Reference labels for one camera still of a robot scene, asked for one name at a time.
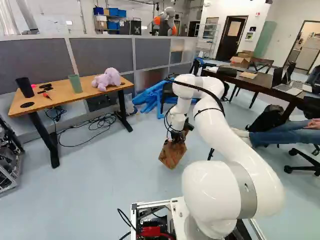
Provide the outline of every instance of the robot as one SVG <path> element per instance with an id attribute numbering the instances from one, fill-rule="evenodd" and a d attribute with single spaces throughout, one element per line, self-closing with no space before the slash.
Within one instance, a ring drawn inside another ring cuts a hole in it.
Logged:
<path id="1" fill-rule="evenodd" d="M 193 74 L 179 75 L 172 82 L 178 96 L 168 113 L 174 135 L 185 126 L 192 98 L 198 98 L 193 109 L 194 127 L 227 160 L 190 164 L 182 174 L 183 197 L 147 205 L 170 206 L 177 240 L 221 240 L 235 229 L 237 219 L 277 213 L 284 204 L 284 187 L 273 169 L 230 129 L 219 100 L 223 83 Z M 131 221 L 137 223 L 134 214 Z"/>
<path id="2" fill-rule="evenodd" d="M 168 36 L 176 35 L 177 28 L 175 25 L 174 17 L 175 17 L 175 9 L 171 6 L 166 7 L 164 11 L 161 12 L 158 16 L 156 16 L 152 21 L 154 28 L 159 30 L 161 22 L 164 21 L 166 18 L 168 18 L 167 23 L 170 27 L 170 29 L 168 30 Z"/>

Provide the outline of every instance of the green panel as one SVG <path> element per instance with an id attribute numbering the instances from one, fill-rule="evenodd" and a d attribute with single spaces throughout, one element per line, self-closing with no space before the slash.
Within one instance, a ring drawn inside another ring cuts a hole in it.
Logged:
<path id="1" fill-rule="evenodd" d="M 276 27 L 277 27 L 277 23 L 275 21 L 265 21 L 258 43 L 256 44 L 255 50 L 254 50 L 254 56 L 256 58 L 264 57 L 267 51 L 268 45 L 271 41 L 272 35 L 276 30 Z"/>

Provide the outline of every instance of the hand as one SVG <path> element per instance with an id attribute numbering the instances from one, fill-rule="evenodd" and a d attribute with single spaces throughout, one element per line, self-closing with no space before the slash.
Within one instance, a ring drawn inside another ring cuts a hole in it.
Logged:
<path id="1" fill-rule="evenodd" d="M 316 130 L 320 130 L 320 119 L 319 119 L 319 118 L 312 119 L 312 120 L 308 123 L 308 126 L 304 127 L 304 129 L 316 129 Z"/>

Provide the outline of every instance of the blue storage bin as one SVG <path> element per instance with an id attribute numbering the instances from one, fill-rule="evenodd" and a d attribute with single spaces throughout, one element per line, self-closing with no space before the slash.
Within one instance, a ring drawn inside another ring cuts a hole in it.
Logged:
<path id="1" fill-rule="evenodd" d="M 109 8 L 109 15 L 110 16 L 118 16 L 119 9 L 118 8 Z"/>
<path id="2" fill-rule="evenodd" d="M 119 22 L 108 21 L 108 29 L 118 30 L 120 27 Z"/>
<path id="3" fill-rule="evenodd" d="M 118 16 L 125 18 L 127 16 L 127 11 L 126 10 L 118 10 Z"/>
<path id="4" fill-rule="evenodd" d="M 104 14 L 104 8 L 103 7 L 99 7 L 99 6 L 96 6 L 93 8 L 93 14 L 94 15 L 103 15 Z"/>

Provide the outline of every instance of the stuffed animal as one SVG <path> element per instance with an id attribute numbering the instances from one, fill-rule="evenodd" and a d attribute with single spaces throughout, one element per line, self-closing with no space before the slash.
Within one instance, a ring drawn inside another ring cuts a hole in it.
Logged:
<path id="1" fill-rule="evenodd" d="M 98 88 L 101 92 L 105 92 L 108 85 L 121 85 L 120 74 L 115 68 L 109 67 L 105 70 L 104 74 L 95 76 L 91 84 L 92 87 Z"/>

